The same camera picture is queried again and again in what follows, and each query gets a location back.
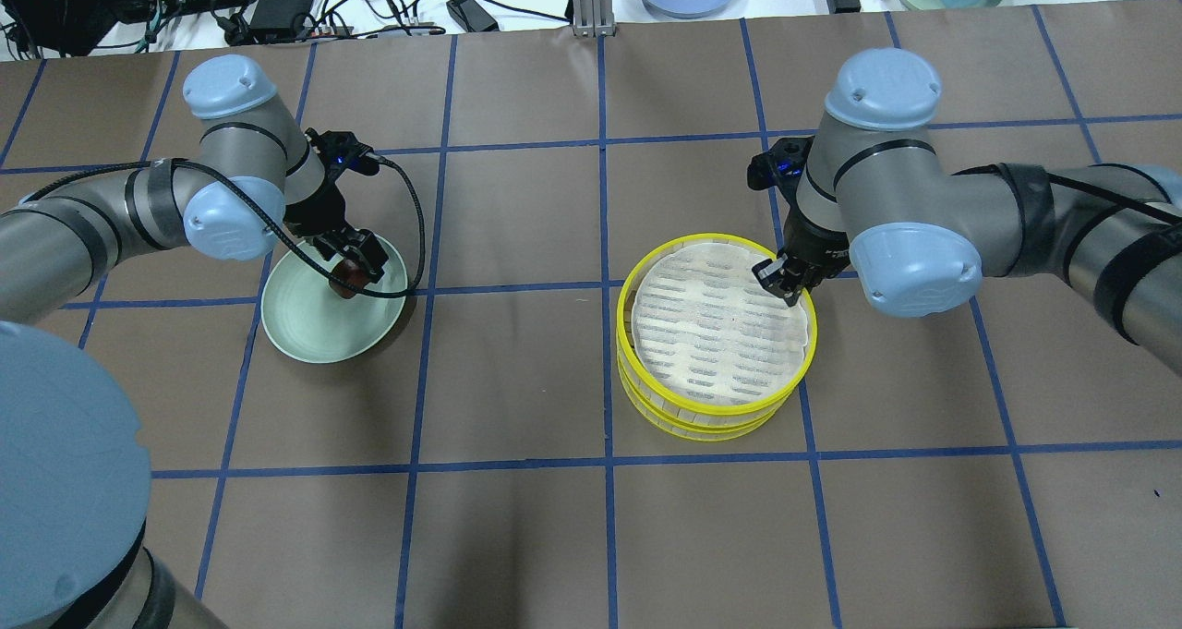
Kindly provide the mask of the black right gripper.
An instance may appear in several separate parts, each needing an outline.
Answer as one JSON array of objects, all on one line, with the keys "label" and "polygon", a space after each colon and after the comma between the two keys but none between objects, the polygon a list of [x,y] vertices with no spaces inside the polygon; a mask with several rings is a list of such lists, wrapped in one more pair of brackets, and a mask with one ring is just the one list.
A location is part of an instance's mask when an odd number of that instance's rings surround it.
[{"label": "black right gripper", "polygon": [[752,273],[764,291],[794,309],[803,294],[824,280],[840,275],[850,266],[849,240],[811,222],[798,209],[790,210],[782,225],[784,244],[777,257],[756,262]]}]

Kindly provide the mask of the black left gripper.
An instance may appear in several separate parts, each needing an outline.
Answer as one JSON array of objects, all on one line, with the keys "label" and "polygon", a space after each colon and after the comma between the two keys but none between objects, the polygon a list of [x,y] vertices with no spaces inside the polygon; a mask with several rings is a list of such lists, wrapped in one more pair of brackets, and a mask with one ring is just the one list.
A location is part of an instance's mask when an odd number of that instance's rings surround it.
[{"label": "black left gripper", "polygon": [[282,223],[309,242],[309,255],[326,274],[344,278],[342,262],[352,262],[351,283],[378,284],[385,275],[389,259],[379,238],[371,231],[356,228],[345,218],[346,203],[338,187],[325,186],[307,200],[287,205]]}]

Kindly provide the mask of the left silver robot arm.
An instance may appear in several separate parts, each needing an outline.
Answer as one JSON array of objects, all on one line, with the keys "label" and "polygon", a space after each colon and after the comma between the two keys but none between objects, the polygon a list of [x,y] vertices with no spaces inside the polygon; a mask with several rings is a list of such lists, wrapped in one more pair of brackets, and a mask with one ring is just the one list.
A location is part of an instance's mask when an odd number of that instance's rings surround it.
[{"label": "left silver robot arm", "polygon": [[296,123],[247,56],[217,56],[183,82],[201,119],[195,158],[78,171],[4,212],[4,627],[207,628],[144,546],[151,454],[113,376],[37,328],[119,262],[191,247],[248,261],[306,240],[342,270],[336,292],[381,297],[387,251],[348,223],[343,171],[388,166],[352,132]]}]

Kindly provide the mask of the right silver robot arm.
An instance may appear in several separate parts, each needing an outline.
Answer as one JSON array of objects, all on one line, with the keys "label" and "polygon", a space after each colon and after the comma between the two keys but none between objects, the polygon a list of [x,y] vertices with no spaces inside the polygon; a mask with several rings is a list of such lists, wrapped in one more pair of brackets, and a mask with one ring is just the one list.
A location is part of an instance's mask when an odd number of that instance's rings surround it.
[{"label": "right silver robot arm", "polygon": [[937,70],[903,48],[844,61],[816,132],[747,167],[752,190],[787,203],[756,283],[794,305],[855,270],[878,312],[920,318],[970,301],[983,278],[1052,274],[1178,371],[1178,173],[999,162],[950,174],[928,132],[942,91]]}]

